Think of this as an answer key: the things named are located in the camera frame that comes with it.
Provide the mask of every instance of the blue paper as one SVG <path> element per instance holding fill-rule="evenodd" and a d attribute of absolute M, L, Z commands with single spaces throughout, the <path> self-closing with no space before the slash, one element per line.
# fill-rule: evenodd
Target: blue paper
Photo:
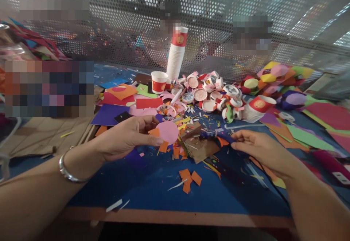
<path fill-rule="evenodd" d="M 91 124 L 104 126 L 117 125 L 118 122 L 114 117 L 123 112 L 129 112 L 129 109 L 130 107 L 126 106 L 104 104 L 92 120 Z"/>
<path fill-rule="evenodd" d="M 102 86 L 105 89 L 109 89 L 109 88 L 118 86 L 118 85 L 120 85 L 122 83 L 126 83 L 126 82 L 128 82 L 128 81 L 124 80 L 122 78 L 116 78 L 114 80 L 111 80 L 110 82 L 102 83 L 102 84 L 100 84 L 100 86 Z"/>

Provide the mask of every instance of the table edge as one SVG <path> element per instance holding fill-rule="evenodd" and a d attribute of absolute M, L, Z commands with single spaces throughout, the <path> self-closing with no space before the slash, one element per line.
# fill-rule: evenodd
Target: table edge
<path fill-rule="evenodd" d="M 122 209 L 106 213 L 106 209 L 103 207 L 66 207 L 60 214 L 60 217 L 77 221 L 98 220 L 105 222 L 287 229 L 295 227 L 293 219 L 288 217 L 144 209 Z"/>

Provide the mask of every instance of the metal mesh wall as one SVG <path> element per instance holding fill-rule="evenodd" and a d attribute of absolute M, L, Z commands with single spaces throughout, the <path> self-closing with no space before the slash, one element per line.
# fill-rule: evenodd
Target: metal mesh wall
<path fill-rule="evenodd" d="M 8 1 L 19 9 L 19 0 Z M 315 69 L 307 87 L 322 72 L 350 69 L 349 8 L 350 0 L 90 0 L 89 20 L 24 25 L 55 40 L 75 59 L 159 69 L 167 65 L 171 42 L 164 20 L 181 22 L 189 27 L 184 72 L 216 69 L 225 79 L 239 81 L 276 60 Z M 237 16 L 260 20 L 265 15 L 272 21 L 271 53 L 237 52 Z M 335 99 L 349 95 L 350 85 L 324 91 Z"/>

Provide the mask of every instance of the bracelet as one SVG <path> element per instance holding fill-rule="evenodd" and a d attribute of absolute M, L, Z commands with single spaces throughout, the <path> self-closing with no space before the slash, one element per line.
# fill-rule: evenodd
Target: bracelet
<path fill-rule="evenodd" d="M 78 178 L 74 177 L 73 175 L 71 175 L 71 174 L 67 171 L 67 169 L 66 169 L 66 167 L 65 167 L 65 163 L 64 163 L 63 160 L 64 160 L 64 157 L 65 157 L 66 153 L 68 153 L 69 150 L 66 151 L 66 152 L 61 156 L 61 158 L 59 159 L 59 171 L 61 172 L 61 174 L 62 174 L 65 178 L 67 178 L 69 181 L 71 181 L 71 182 L 73 182 L 73 183 L 85 183 L 85 182 L 87 182 L 91 177 L 89 177 L 88 179 L 78 179 Z"/>

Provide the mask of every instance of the pixelated area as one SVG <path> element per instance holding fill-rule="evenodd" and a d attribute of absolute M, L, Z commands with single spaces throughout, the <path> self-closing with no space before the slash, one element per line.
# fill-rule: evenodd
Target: pixelated area
<path fill-rule="evenodd" d="M 6 61 L 6 117 L 93 115 L 93 61 Z"/>

